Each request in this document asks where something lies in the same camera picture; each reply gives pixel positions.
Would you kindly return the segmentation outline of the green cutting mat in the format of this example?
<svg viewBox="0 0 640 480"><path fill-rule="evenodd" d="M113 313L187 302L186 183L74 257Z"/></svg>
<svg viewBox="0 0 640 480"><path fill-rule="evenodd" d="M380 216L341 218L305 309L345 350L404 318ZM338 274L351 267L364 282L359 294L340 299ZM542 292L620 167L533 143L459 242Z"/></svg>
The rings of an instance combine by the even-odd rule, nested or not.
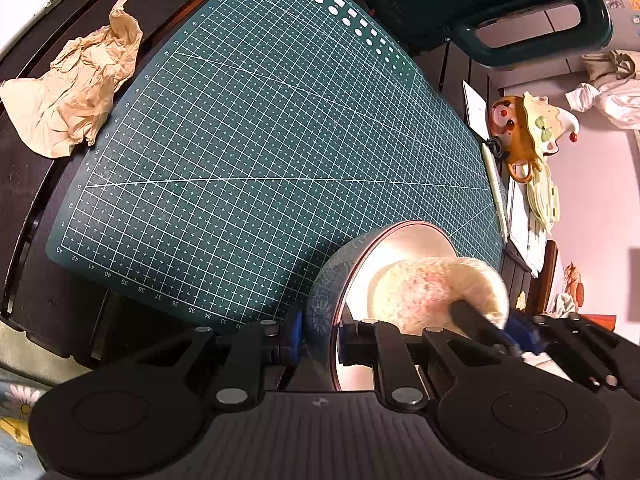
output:
<svg viewBox="0 0 640 480"><path fill-rule="evenodd" d="M193 323L302 304L343 244L402 220L503 248L480 147L352 0L208 0L112 111L48 257Z"/></svg>

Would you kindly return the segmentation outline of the crumpled brown paper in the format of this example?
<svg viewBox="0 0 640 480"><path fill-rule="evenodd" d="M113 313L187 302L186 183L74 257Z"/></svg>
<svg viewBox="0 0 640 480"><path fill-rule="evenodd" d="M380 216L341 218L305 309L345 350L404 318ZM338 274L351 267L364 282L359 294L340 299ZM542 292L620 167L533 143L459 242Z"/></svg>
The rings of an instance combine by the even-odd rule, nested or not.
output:
<svg viewBox="0 0 640 480"><path fill-rule="evenodd" d="M143 32L127 1L114 3L107 25L67 41L47 73L2 82L6 114L34 153L60 158L96 143L115 93L136 70Z"/></svg>

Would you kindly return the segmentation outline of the orange pig teapot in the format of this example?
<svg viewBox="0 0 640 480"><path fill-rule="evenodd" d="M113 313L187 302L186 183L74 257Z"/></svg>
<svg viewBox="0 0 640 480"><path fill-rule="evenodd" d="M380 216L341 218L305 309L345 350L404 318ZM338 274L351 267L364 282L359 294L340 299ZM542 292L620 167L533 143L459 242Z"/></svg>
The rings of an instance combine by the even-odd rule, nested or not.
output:
<svg viewBox="0 0 640 480"><path fill-rule="evenodd" d="M545 96L504 96L487 113L488 148L506 164L511 178L526 184L559 151L559 140L578 140L578 119Z"/></svg>

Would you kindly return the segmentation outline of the white bowl red rim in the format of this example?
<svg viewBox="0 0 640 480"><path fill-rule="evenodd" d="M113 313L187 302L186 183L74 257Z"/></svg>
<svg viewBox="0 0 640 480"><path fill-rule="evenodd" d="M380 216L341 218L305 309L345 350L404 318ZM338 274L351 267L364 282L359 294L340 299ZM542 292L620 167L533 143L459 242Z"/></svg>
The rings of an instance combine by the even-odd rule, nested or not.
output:
<svg viewBox="0 0 640 480"><path fill-rule="evenodd" d="M369 317L370 296L382 274L401 261L456 255L444 231L422 220L383 226L334 252L311 286L303 315L309 355L331 389L373 388L370 370L340 361L341 330L344 321Z"/></svg>

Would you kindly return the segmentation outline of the pale green container lid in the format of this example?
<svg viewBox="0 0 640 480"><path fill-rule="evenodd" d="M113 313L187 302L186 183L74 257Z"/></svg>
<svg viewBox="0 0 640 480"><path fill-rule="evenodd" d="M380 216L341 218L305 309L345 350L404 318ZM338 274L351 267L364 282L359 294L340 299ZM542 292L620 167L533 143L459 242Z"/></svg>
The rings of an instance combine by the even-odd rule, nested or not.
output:
<svg viewBox="0 0 640 480"><path fill-rule="evenodd" d="M529 208L535 214L540 225L548 232L560 220L560 193L553 183L551 169L543 164L541 170L535 170L532 180L526 183Z"/></svg>

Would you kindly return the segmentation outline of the white crumpled cloth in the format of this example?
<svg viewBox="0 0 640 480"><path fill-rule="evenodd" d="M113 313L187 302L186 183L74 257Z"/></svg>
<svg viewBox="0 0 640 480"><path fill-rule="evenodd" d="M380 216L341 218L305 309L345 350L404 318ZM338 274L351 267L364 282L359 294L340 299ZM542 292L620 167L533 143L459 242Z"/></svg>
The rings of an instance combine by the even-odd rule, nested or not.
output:
<svg viewBox="0 0 640 480"><path fill-rule="evenodd" d="M620 130L638 130L640 53L611 50L582 56L588 81L565 95L576 112L595 107Z"/></svg>

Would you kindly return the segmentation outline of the white card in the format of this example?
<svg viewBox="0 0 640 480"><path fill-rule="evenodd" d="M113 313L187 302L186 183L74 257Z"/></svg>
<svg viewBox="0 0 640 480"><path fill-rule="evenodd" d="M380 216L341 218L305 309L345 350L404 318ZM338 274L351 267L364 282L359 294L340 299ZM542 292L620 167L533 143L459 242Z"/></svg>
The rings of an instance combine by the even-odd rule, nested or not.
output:
<svg viewBox="0 0 640 480"><path fill-rule="evenodd" d="M466 123L482 141L488 141L487 104L466 81L462 82Z"/></svg>

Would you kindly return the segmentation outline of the white paper stack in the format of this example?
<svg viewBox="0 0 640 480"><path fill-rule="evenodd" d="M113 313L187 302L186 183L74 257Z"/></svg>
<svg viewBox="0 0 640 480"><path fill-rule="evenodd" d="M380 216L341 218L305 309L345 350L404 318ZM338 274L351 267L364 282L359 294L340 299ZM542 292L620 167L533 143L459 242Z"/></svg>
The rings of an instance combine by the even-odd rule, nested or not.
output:
<svg viewBox="0 0 640 480"><path fill-rule="evenodd" d="M547 234L529 208L526 186L509 180L508 212L510 241L534 278L544 267Z"/></svg>

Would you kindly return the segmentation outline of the beige oval sponge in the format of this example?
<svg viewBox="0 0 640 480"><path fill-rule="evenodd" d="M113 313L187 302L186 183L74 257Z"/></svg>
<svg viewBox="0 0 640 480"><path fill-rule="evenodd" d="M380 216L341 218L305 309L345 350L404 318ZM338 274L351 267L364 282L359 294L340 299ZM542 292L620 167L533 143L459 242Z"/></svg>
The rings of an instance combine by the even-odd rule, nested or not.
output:
<svg viewBox="0 0 640 480"><path fill-rule="evenodd" d="M378 272L368 292L368 315L419 335L424 328L460 333L449 306L464 300L501 328L510 304L506 285L488 263L475 258L409 259Z"/></svg>

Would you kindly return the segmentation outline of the white pen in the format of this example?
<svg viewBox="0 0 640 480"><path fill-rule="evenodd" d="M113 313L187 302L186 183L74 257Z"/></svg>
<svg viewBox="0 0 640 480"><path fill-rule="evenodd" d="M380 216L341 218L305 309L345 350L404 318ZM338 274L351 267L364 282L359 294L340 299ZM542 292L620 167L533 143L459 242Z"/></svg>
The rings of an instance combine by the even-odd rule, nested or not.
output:
<svg viewBox="0 0 640 480"><path fill-rule="evenodd" d="M486 143L480 144L480 151L482 152L485 169L487 172L487 179L491 190L492 199L494 200L496 215L498 219L498 226L500 236L503 239L503 244L506 244L509 240L509 227L508 219L506 218L506 205L501 192L501 180L498 173L497 165L492 156L491 151Z"/></svg>

